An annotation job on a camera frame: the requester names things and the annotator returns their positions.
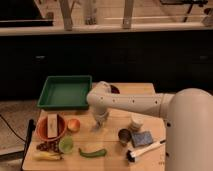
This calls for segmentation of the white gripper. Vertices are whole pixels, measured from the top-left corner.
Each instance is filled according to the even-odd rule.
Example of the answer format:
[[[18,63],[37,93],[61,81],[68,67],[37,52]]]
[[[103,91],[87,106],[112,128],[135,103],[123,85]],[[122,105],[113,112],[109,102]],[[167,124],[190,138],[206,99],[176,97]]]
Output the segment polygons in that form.
[[[101,113],[95,112],[93,114],[93,116],[94,116],[94,119],[96,122],[94,125],[92,125],[91,131],[97,131],[97,130],[99,130],[99,127],[103,128],[105,126],[105,122],[109,116],[109,112],[108,111],[104,111]]]

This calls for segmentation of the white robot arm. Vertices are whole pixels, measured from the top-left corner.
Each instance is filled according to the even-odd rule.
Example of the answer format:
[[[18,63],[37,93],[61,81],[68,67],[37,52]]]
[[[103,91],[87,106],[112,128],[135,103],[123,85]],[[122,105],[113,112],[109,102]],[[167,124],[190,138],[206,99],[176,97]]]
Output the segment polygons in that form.
[[[109,108],[166,120],[165,171],[213,171],[213,95],[198,88],[175,94],[115,94],[101,81],[87,102],[98,124]]]

